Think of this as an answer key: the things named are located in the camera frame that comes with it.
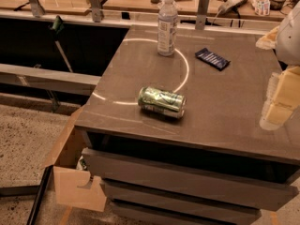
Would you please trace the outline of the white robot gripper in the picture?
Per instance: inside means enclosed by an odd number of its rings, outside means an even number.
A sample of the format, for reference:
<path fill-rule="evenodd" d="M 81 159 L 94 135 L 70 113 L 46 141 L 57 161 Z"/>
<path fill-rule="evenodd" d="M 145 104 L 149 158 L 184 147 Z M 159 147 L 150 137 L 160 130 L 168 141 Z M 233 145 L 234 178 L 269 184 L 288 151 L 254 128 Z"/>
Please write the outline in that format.
<path fill-rule="evenodd" d="M 260 127 L 276 130 L 300 106 L 300 1 L 276 26 L 256 42 L 264 50 L 276 48 L 277 59 L 289 65 L 280 74 L 273 72 L 268 81 L 262 106 Z"/>

